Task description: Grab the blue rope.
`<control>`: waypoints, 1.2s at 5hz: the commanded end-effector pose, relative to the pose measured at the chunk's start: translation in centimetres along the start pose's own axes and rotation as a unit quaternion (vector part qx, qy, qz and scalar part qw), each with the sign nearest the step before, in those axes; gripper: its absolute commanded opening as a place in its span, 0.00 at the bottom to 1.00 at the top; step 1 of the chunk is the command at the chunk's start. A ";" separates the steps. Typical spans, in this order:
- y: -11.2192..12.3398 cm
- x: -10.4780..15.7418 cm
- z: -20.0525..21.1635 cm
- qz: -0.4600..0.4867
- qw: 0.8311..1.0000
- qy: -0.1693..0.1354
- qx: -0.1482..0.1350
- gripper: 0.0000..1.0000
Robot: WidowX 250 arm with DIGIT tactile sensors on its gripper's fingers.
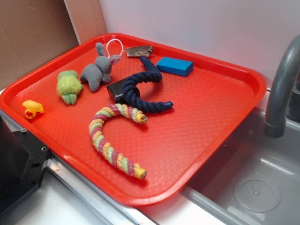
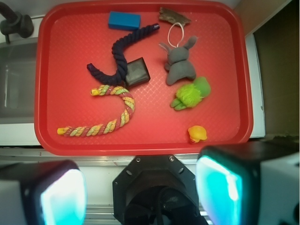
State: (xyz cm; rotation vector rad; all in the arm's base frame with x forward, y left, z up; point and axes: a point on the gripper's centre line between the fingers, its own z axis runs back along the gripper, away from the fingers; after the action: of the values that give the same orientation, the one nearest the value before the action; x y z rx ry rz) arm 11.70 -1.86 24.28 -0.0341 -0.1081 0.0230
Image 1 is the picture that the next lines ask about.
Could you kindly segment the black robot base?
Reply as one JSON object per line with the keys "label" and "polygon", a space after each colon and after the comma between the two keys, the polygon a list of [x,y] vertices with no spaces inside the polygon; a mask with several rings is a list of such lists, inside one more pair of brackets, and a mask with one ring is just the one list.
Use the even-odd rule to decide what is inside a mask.
{"label": "black robot base", "polygon": [[1,217],[40,188],[49,154],[30,131],[11,131],[0,119]]}

